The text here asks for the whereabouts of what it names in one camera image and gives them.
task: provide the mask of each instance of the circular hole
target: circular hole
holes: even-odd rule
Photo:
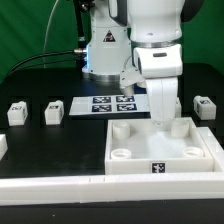
[[[114,160],[131,159],[131,151],[128,149],[115,149],[111,152],[111,159]]]
[[[200,158],[204,156],[204,151],[197,147],[187,147],[183,151],[184,157]]]

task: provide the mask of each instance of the black sticker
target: black sticker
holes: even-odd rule
[[[117,111],[136,111],[136,104],[117,104]]]
[[[133,96],[130,96],[130,97],[116,96],[116,102],[117,103],[135,102],[135,98]]]
[[[92,112],[93,113],[99,113],[99,112],[111,112],[112,107],[111,105],[94,105],[92,106]]]
[[[107,32],[107,35],[105,36],[103,42],[116,42],[110,30]]]
[[[59,108],[59,106],[50,106],[49,107],[50,110],[54,110],[54,109],[58,109],[58,108]]]
[[[210,102],[208,100],[200,100],[201,104],[210,104]]]
[[[13,107],[12,110],[21,110],[22,107],[21,106],[17,106],[17,107]]]
[[[93,97],[93,103],[111,103],[111,97]]]
[[[165,173],[166,164],[165,163],[152,163],[152,173]]]

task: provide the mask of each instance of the cable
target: cable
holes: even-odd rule
[[[16,69],[16,70],[13,71],[13,73],[14,72],[17,72],[17,71],[21,71],[21,70],[28,69],[28,68],[33,68],[33,67],[36,67],[36,66],[56,64],[56,63],[69,62],[69,61],[77,61],[77,59],[76,58],[73,58],[73,59],[65,59],[65,60],[60,60],[60,61],[42,62],[42,63],[38,63],[38,64],[34,64],[34,65],[29,65],[29,66],[26,66],[26,67],[22,67],[22,68]]]
[[[129,57],[125,60],[125,62],[124,62],[124,67],[123,67],[124,70],[127,68],[127,64],[128,64],[128,61],[129,61],[130,59],[131,59],[131,56],[129,56]]]
[[[79,7],[79,0],[73,0],[73,5],[75,9],[75,18],[76,18],[76,23],[77,23],[77,31],[78,31],[78,46],[80,48],[86,48],[86,39],[84,35],[84,30],[83,30],[83,24],[82,24],[82,16],[80,12],[80,7]]]
[[[53,19],[54,13],[55,13],[55,11],[56,11],[56,9],[57,9],[57,6],[58,6],[58,4],[59,4],[59,1],[60,1],[60,0],[56,0],[56,1],[55,1],[54,6],[53,6],[52,11],[51,11],[51,14],[50,14],[50,17],[49,17],[49,20],[48,20],[47,29],[46,29],[46,33],[45,33],[45,39],[44,39],[44,49],[43,49],[43,54],[44,54],[45,51],[46,51],[46,46],[47,46],[48,34],[49,34],[50,26],[51,26],[51,23],[52,23],[52,19]]]
[[[70,54],[74,54],[74,51],[62,51],[62,52],[53,52],[53,53],[45,53],[45,54],[39,54],[30,58],[27,58],[19,63],[17,63],[16,65],[14,65],[9,72],[7,73],[6,77],[10,76],[17,68],[19,68],[21,65],[26,64],[27,62],[33,61],[35,59],[38,58],[43,58],[43,57],[52,57],[52,56],[59,56],[59,55],[70,55]]]

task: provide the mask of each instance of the warning label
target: warning label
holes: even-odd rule
[[[105,36],[103,42],[116,42],[116,40],[110,30],[107,32],[107,35]]]

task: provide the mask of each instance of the small white block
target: small white block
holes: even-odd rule
[[[7,115],[10,126],[24,125],[28,115],[26,103],[23,101],[13,103]]]
[[[0,160],[8,149],[5,135],[0,135]]]
[[[196,96],[193,102],[194,111],[201,120],[214,120],[216,118],[216,105],[208,97]]]
[[[180,118],[181,117],[181,112],[182,112],[182,106],[181,106],[181,103],[180,103],[180,99],[177,97],[175,117]]]
[[[45,110],[46,125],[57,125],[61,123],[64,116],[64,104],[62,101],[50,102]]]

